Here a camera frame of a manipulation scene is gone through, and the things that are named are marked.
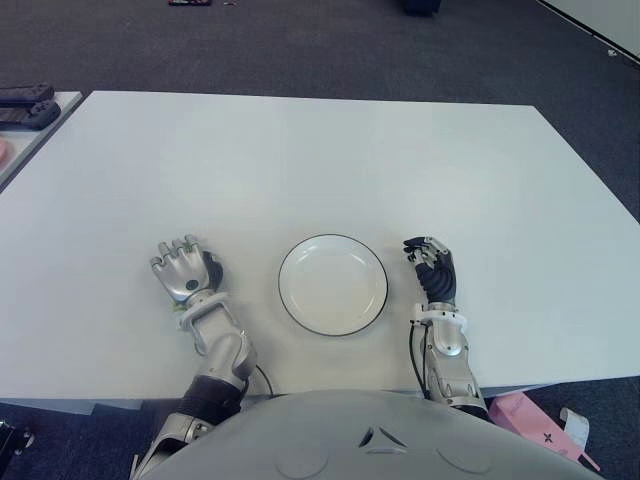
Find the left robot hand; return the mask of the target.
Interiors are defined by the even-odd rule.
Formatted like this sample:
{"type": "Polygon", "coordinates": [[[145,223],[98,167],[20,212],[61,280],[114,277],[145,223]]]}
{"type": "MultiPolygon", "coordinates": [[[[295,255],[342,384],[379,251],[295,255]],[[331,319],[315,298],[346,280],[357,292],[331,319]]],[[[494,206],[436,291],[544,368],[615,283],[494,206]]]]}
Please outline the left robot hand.
{"type": "Polygon", "coordinates": [[[191,306],[214,295],[224,270],[218,258],[203,250],[199,239],[185,235],[168,244],[158,244],[159,254],[150,260],[151,269],[175,304],[191,306]]]}

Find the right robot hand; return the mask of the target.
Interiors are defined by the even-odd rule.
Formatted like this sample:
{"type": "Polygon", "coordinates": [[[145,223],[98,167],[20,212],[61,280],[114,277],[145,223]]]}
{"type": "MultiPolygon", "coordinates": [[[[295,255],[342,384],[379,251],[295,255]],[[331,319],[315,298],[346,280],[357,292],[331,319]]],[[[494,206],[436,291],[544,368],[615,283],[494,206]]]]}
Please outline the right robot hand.
{"type": "Polygon", "coordinates": [[[403,242],[407,259],[430,303],[455,304],[456,271],[451,251],[430,236],[414,237],[403,242]]]}

